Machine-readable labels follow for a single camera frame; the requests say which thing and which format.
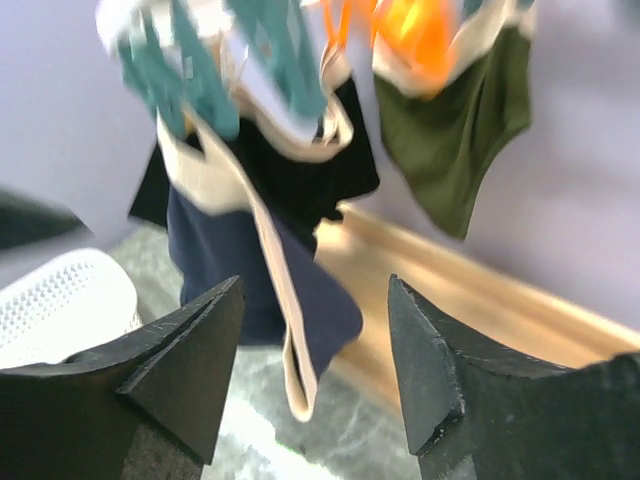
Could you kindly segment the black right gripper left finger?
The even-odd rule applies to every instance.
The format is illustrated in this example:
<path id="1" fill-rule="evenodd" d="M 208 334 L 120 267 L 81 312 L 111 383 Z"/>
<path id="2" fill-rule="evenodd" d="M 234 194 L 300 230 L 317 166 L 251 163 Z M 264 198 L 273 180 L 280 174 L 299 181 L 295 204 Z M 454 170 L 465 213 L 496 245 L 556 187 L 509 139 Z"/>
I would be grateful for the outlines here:
<path id="1" fill-rule="evenodd" d="M 245 306 L 238 277 L 57 364 L 1 373 L 5 479 L 197 479 L 214 457 Z"/>

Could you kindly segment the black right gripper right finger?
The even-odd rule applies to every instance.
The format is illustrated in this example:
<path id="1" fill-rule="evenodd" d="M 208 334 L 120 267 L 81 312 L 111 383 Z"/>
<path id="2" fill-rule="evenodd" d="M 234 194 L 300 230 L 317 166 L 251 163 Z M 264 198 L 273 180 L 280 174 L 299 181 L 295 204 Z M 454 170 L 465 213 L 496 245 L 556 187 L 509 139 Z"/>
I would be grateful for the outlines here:
<path id="1" fill-rule="evenodd" d="M 408 448 L 425 479 L 635 479 L 639 356 L 583 368 L 507 347 L 391 277 Z"/>

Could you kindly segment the navy blue underwear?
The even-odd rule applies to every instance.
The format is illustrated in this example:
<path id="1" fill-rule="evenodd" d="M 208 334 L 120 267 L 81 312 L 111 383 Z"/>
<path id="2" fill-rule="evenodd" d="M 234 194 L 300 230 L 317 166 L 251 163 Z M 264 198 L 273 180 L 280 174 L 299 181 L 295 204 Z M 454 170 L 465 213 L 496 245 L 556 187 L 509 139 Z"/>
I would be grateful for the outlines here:
<path id="1" fill-rule="evenodd" d="M 360 308 L 269 211 L 240 160 L 205 123 L 179 139 L 159 120 L 157 139 L 169 181 L 169 252 L 184 278 L 183 301 L 240 276 L 241 342 L 281 346 L 290 410 L 309 421 L 320 377 L 361 333 Z"/>

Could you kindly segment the teal clothes peg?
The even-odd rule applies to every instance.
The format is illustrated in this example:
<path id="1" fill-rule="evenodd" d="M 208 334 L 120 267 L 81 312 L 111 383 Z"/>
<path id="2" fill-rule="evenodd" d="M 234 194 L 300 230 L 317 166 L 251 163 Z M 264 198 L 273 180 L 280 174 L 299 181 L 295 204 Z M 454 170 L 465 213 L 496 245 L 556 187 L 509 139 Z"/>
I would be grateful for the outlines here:
<path id="1" fill-rule="evenodd" d="M 236 138 L 239 114 L 185 3 L 171 1 L 169 16 L 181 65 L 175 66 L 165 56 L 151 9 L 143 6 L 132 15 L 129 33 L 117 43 L 124 83 L 177 137 L 187 136 L 187 117 L 193 115 L 218 135 Z"/>

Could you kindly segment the white oval clip hanger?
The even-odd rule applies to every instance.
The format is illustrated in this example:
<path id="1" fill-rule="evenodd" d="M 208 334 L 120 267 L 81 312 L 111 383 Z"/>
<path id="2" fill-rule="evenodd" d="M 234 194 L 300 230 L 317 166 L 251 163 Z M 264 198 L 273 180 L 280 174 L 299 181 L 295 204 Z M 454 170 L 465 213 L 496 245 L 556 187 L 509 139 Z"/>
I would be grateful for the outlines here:
<path id="1" fill-rule="evenodd" d="M 171 31 L 171 1 L 101 1 L 96 29 L 105 51 L 116 58 L 118 40 L 129 33 L 132 15 L 151 9 L 167 59 L 180 66 Z M 311 20 L 318 1 L 182 1 L 198 38 L 207 48 L 241 117 L 246 110 L 233 93 L 246 88 L 258 112 L 270 115 L 293 139 L 311 140 L 329 118 L 329 86 L 320 72 L 317 36 Z"/>

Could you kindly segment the black hanging underwear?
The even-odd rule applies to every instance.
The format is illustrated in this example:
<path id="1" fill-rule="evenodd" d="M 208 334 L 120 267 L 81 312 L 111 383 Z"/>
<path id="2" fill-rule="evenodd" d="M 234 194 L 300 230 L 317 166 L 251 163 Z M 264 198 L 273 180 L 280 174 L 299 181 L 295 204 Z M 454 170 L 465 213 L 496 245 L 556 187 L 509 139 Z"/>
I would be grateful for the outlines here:
<path id="1" fill-rule="evenodd" d="M 335 98 L 353 134 L 335 134 L 329 145 L 344 140 L 346 146 L 324 162 L 301 162 L 278 153 L 248 119 L 240 122 L 238 138 L 227 144 L 265 203 L 312 252 L 317 248 L 314 230 L 320 222 L 342 219 L 337 204 L 370 194 L 380 184 L 352 77 L 338 82 Z"/>

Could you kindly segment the olive green hanging underwear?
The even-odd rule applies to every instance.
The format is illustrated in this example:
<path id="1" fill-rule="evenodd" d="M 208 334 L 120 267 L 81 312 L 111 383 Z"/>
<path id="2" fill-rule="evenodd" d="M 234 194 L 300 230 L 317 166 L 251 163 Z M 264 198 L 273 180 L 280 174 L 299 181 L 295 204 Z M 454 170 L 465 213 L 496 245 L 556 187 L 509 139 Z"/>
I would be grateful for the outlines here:
<path id="1" fill-rule="evenodd" d="M 372 70 L 381 139 L 417 203 L 463 239 L 481 183 L 501 150 L 532 123 L 532 1 L 466 1 L 452 42 L 456 62 L 434 88 L 382 39 Z"/>

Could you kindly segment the white perforated laundry basket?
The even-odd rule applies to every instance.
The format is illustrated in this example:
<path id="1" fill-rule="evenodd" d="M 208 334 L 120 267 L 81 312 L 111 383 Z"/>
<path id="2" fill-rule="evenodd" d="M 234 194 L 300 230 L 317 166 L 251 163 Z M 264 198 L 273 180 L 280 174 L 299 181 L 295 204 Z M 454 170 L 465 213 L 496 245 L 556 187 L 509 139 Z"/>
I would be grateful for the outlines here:
<path id="1" fill-rule="evenodd" d="M 56 364 L 142 326 L 126 271 L 91 248 L 60 255 L 1 290 L 1 367 Z"/>

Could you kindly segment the wooden drying rack frame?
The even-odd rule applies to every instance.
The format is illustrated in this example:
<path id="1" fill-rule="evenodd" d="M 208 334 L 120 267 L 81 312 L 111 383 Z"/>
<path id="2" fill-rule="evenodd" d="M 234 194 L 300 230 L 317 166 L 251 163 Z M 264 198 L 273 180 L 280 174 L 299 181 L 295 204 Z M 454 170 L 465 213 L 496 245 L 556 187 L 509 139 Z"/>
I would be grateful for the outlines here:
<path id="1" fill-rule="evenodd" d="M 639 348 L 631 329 L 357 208 L 316 230 L 316 259 L 353 296 L 364 315 L 360 337 L 331 369 L 348 384 L 400 411 L 387 315 L 396 274 L 443 311 L 516 350 L 582 367 Z"/>

